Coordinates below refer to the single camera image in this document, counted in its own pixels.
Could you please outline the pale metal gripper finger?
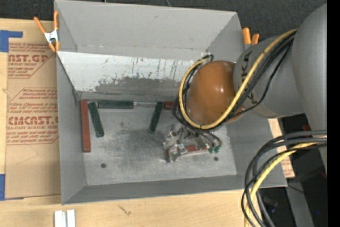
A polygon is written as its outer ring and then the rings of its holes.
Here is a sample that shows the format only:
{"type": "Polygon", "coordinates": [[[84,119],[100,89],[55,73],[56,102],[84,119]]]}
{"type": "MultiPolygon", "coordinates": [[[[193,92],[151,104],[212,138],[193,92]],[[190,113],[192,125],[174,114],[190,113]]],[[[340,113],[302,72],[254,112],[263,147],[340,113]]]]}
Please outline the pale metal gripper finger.
{"type": "Polygon", "coordinates": [[[184,129],[182,126],[170,125],[167,128],[166,134],[164,136],[163,147],[170,147],[175,144],[180,144],[182,142],[182,136],[184,129]]]}
{"type": "Polygon", "coordinates": [[[168,150],[166,150],[166,160],[172,163],[172,162],[177,161],[179,157],[187,153],[188,153],[188,150],[182,143],[174,144],[170,146],[168,150]]]}

